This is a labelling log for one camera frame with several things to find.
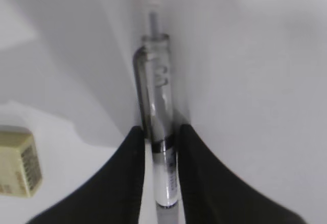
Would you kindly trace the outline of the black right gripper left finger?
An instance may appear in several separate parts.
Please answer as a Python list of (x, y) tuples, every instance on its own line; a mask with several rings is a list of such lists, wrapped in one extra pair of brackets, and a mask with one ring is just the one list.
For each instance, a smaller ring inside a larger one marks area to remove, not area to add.
[(144, 133), (134, 126), (96, 174), (29, 223), (138, 223), (144, 177)]

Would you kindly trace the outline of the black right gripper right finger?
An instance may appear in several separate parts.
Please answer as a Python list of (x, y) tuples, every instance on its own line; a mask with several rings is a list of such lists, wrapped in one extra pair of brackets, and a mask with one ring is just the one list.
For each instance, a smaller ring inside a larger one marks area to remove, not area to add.
[(186, 223), (305, 223), (242, 181), (188, 124), (180, 127), (178, 173)]

